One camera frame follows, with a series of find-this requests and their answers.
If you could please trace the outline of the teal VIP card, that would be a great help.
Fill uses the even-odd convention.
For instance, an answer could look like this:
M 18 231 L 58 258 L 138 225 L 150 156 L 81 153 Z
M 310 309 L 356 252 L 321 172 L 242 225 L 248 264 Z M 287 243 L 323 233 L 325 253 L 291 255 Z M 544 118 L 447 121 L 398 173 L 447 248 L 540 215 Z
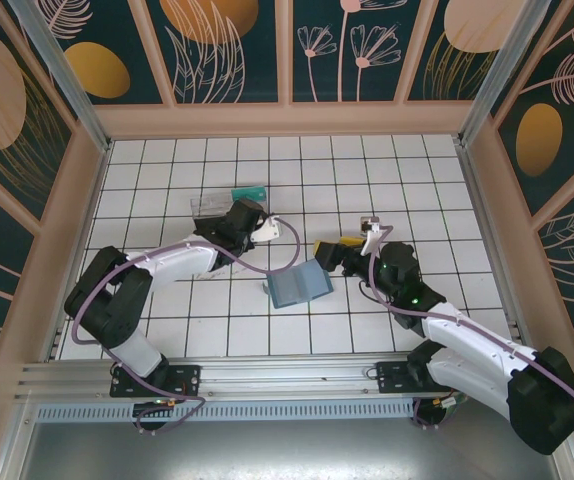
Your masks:
M 238 187 L 231 190 L 232 199 L 249 199 L 255 202 L 265 202 L 267 200 L 267 191 L 264 186 L 247 186 Z

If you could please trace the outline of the blue leather card holder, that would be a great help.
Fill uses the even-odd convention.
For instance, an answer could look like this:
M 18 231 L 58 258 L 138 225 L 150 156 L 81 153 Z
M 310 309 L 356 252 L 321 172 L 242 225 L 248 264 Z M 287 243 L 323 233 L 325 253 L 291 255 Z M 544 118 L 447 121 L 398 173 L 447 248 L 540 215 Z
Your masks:
M 276 309 L 308 303 L 334 290 L 329 273 L 315 259 L 268 275 L 262 287 Z

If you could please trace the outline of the clear acrylic card stand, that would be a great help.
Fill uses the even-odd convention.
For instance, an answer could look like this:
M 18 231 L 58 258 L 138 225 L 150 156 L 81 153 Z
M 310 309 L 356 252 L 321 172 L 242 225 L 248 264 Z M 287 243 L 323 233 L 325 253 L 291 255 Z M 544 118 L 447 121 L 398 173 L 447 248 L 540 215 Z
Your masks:
M 246 198 L 234 201 L 231 190 L 234 188 L 226 187 L 224 189 L 204 189 L 198 196 L 190 199 L 191 216 L 194 220 L 211 220 L 226 216 L 239 202 L 245 200 L 247 204 L 253 203 L 256 209 L 263 212 L 264 216 L 268 215 L 268 193 L 265 202 L 255 202 Z

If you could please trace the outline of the grey metal sheet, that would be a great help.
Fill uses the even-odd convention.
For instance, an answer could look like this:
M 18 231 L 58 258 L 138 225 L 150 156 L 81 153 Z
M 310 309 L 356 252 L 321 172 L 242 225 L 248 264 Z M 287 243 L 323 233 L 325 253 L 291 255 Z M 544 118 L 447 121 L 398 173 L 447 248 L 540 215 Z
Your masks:
M 467 402 L 446 423 L 403 418 L 52 423 L 26 405 L 4 436 L 0 480 L 574 480 L 574 439 L 549 456 Z

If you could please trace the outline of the aluminium side rail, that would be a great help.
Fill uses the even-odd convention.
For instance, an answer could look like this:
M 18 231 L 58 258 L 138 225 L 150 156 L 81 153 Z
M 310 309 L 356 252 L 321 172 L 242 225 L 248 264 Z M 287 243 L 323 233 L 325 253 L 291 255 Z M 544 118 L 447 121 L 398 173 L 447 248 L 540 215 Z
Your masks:
M 64 303 L 68 296 L 68 292 L 75 284 L 77 278 L 77 268 L 82 263 L 86 240 L 88 238 L 88 234 L 90 232 L 91 224 L 93 221 L 93 211 L 97 206 L 104 177 L 106 175 L 111 154 L 113 152 L 113 145 L 114 141 L 109 140 L 107 148 L 99 157 L 99 163 L 93 176 L 93 183 L 91 184 L 89 193 L 84 203 L 82 220 L 76 235 L 73 237 L 74 243 L 70 251 L 66 270 L 64 272 L 59 291 L 55 298 L 55 304 L 52 309 L 51 318 L 47 327 L 46 338 L 43 342 L 41 350 L 41 358 L 39 360 L 40 363 L 49 363 L 53 351 L 59 346 L 62 324 L 66 321 Z
M 482 184 L 478 178 L 475 165 L 465 146 L 458 138 L 454 140 L 455 151 L 458 157 L 465 183 L 472 201 L 473 210 L 482 234 L 486 252 L 490 261 L 494 281 L 498 288 L 502 308 L 510 330 L 512 339 L 525 345 L 532 344 L 532 338 L 524 322 L 523 313 L 518 305 L 515 288 L 506 269 L 507 263 L 500 248 L 499 238 L 491 212 L 482 191 Z

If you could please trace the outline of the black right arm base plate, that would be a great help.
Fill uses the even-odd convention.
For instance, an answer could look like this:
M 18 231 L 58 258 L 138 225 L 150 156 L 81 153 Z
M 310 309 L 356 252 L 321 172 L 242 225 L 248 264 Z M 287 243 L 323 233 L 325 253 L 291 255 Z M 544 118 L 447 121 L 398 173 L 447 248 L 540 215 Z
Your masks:
M 381 394 L 432 394 L 445 397 L 454 392 L 452 388 L 434 381 L 425 366 L 407 361 L 378 362 L 376 381 Z

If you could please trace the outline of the aluminium mounting rail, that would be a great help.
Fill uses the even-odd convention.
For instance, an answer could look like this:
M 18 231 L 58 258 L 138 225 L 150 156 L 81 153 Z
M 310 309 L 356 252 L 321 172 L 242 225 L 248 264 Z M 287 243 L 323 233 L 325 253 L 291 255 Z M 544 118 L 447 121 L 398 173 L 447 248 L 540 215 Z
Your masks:
M 200 367 L 199 395 L 210 401 L 374 398 L 372 369 L 403 361 L 405 353 L 251 356 L 176 359 L 171 365 Z M 15 385 L 18 401 L 109 401 L 109 360 L 26 364 Z

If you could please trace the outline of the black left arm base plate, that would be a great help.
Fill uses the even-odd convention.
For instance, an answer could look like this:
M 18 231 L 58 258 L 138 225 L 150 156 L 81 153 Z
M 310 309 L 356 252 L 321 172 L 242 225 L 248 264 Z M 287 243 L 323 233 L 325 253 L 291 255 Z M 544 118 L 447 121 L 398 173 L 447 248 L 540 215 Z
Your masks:
M 159 390 L 174 395 L 197 396 L 201 369 L 198 365 L 167 365 L 158 367 L 144 379 Z M 112 398 L 162 398 L 162 395 L 141 385 L 124 368 L 111 370 L 109 395 Z

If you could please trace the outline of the aluminium corner post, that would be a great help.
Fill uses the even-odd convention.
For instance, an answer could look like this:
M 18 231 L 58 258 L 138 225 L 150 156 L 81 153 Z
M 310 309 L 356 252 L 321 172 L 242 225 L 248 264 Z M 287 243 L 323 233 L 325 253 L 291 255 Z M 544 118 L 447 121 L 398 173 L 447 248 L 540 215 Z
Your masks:
M 542 25 L 548 25 L 548 12 L 555 12 L 560 2 L 561 0 L 525 1 L 485 75 L 463 124 L 454 136 L 456 147 L 466 148 L 475 139 L 503 89 L 511 83 L 511 78 L 518 70 L 529 45 L 534 38 L 540 38 L 538 29 Z
M 6 0 L 94 144 L 105 153 L 109 137 L 66 59 L 59 40 L 73 40 L 93 16 L 90 0 Z

